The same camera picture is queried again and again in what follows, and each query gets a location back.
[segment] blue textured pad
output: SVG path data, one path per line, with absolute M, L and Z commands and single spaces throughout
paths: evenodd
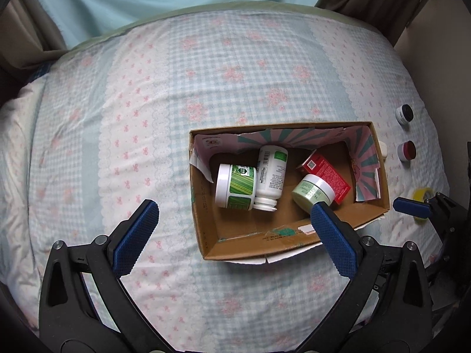
M 432 216 L 432 210 L 426 203 L 418 202 L 416 200 L 396 198 L 392 203 L 392 207 L 402 214 L 412 215 L 413 217 L 420 217 L 427 219 Z
M 128 275 L 159 222 L 159 207 L 150 203 L 128 233 L 121 239 L 113 254 L 113 272 L 116 277 Z
M 357 269 L 355 251 L 319 204 L 312 206 L 311 224 L 340 275 L 352 279 Z

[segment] mattress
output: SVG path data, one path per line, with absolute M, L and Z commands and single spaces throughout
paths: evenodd
M 407 128 L 395 118 L 404 103 L 414 110 Z M 189 131 L 355 120 L 372 121 L 388 146 L 391 201 L 418 187 L 448 193 L 437 132 L 408 72 L 388 41 L 358 21 L 286 4 L 219 5 L 86 43 L 0 112 L 0 279 L 37 326 L 53 242 L 90 243 L 149 198 L 160 222 L 122 282 L 159 333 L 178 350 L 293 349 L 348 279 L 322 246 L 271 264 L 204 261 L 191 213 Z M 395 151 L 407 140 L 417 146 L 410 165 Z M 430 222 L 394 210 L 359 233 L 386 245 L 413 240 L 425 262 L 441 247 Z

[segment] silver screw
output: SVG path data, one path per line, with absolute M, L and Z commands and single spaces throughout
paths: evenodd
M 417 244 L 415 244 L 414 242 L 407 242 L 406 247 L 411 251 L 415 251 L 417 249 Z
M 374 244 L 374 239 L 371 236 L 364 236 L 361 241 L 366 246 L 372 246 Z
M 63 245 L 64 245 L 64 242 L 62 240 L 58 240 L 52 245 L 52 247 L 53 249 L 61 249 Z
M 102 244 L 105 244 L 107 242 L 108 238 L 106 235 L 100 235 L 95 238 L 95 243 L 98 244 L 99 246 Z

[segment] open brown box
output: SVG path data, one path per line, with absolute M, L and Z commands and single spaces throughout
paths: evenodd
M 190 155 L 197 134 L 243 134 L 266 130 L 267 128 L 316 127 L 325 129 L 358 125 L 365 125 L 370 128 L 377 154 L 381 155 L 376 132 L 371 122 L 291 123 L 192 130 L 190 132 Z M 355 229 L 389 210 L 388 183 L 381 158 L 379 158 L 381 167 L 378 170 L 381 198 L 367 202 L 355 202 L 355 178 L 345 143 L 330 144 L 318 150 L 352 187 L 340 205 L 334 203 L 331 206 L 341 220 L 349 223 Z M 192 210 L 196 237 L 205 260 L 265 257 L 320 241 L 317 234 L 307 235 L 298 230 L 298 227 L 310 224 L 310 219 L 308 214 L 299 208 L 291 198 L 291 191 L 303 178 L 301 173 L 296 171 L 296 166 L 302 163 L 310 152 L 307 149 L 288 149 L 283 193 L 278 200 L 277 211 L 275 212 L 242 211 L 217 207 L 214 203 L 216 184 L 206 180 L 200 170 L 190 165 Z M 221 163 L 256 166 L 257 159 L 257 149 L 240 154 L 216 154 L 210 159 L 210 171 L 213 180 L 217 181 L 218 168 Z

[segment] red carton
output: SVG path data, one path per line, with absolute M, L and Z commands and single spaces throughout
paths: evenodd
M 324 179 L 335 192 L 335 201 L 340 204 L 350 191 L 349 184 L 337 173 L 332 165 L 320 153 L 314 150 L 308 158 L 296 168 L 304 175 L 313 174 Z

